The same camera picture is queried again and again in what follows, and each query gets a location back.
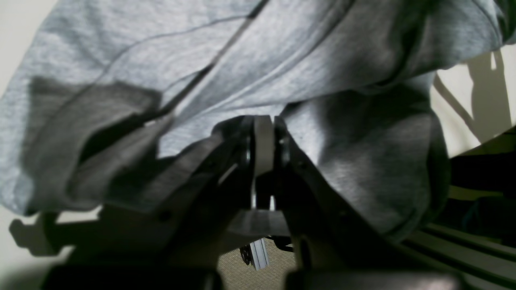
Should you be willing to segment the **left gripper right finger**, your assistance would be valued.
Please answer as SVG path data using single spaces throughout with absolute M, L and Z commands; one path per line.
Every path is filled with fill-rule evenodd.
M 514 290 L 515 249 L 439 225 L 393 244 L 339 196 L 285 123 L 257 117 L 254 208 L 290 235 L 288 290 Z

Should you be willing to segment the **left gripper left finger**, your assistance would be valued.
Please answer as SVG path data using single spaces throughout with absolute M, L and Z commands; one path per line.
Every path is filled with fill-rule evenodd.
M 256 118 L 216 126 L 225 137 L 151 213 L 122 211 L 56 226 L 76 244 L 38 290 L 223 290 L 217 271 L 227 228 L 251 207 Z

